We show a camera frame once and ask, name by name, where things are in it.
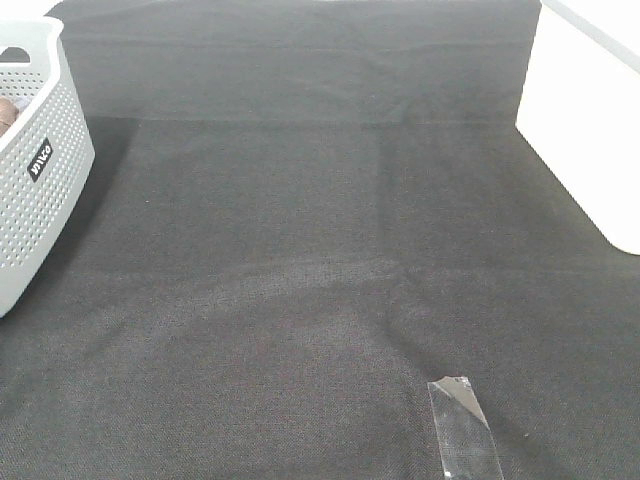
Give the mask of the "black table cloth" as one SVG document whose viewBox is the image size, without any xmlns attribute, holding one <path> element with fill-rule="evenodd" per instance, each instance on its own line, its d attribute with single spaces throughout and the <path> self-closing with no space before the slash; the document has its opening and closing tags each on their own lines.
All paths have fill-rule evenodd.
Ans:
<svg viewBox="0 0 640 480">
<path fill-rule="evenodd" d="M 1 322 L 5 479 L 639 475 L 639 261 L 514 123 L 535 1 L 67 1 L 96 150 Z"/>
</svg>

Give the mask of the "white perforated laundry basket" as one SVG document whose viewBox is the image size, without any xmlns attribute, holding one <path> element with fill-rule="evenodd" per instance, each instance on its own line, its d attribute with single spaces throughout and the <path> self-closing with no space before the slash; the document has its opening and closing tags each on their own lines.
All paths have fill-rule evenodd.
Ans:
<svg viewBox="0 0 640 480">
<path fill-rule="evenodd" d="M 1 45 L 25 62 L 1 66 L 1 95 L 19 114 L 1 136 L 1 311 L 39 270 L 85 186 L 95 150 L 52 17 L 3 18 Z"/>
</svg>

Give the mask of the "clear tape strip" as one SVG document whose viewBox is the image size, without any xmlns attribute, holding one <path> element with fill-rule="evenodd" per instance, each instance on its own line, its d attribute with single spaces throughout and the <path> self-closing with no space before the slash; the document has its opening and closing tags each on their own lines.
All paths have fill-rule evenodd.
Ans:
<svg viewBox="0 0 640 480">
<path fill-rule="evenodd" d="M 445 479 L 503 480 L 494 438 L 467 377 L 428 383 Z"/>
</svg>

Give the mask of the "brown towel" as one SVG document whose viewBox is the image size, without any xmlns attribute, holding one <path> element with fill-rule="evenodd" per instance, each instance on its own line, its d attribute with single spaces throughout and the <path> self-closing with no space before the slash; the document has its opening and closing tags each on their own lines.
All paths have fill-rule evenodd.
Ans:
<svg viewBox="0 0 640 480">
<path fill-rule="evenodd" d="M 6 97 L 0 97 L 0 135 L 3 136 L 16 122 L 20 115 L 20 109 Z"/>
</svg>

